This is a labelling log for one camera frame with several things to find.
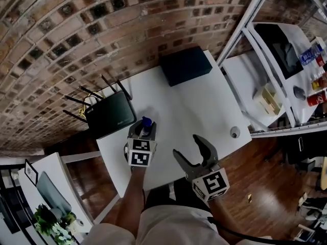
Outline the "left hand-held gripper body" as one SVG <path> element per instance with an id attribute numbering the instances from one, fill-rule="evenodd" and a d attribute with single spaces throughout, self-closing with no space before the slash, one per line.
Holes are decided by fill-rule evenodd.
<path id="1" fill-rule="evenodd" d="M 129 166 L 149 167 L 156 151 L 157 142 L 153 140 L 128 138 L 125 156 Z"/>

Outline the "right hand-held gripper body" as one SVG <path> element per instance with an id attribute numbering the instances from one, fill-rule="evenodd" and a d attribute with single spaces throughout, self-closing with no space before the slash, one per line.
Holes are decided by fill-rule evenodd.
<path id="1" fill-rule="evenodd" d="M 205 169 L 197 176 L 186 175 L 196 196 L 203 202 L 224 195 L 230 188 L 225 168 L 218 165 L 214 169 Z"/>

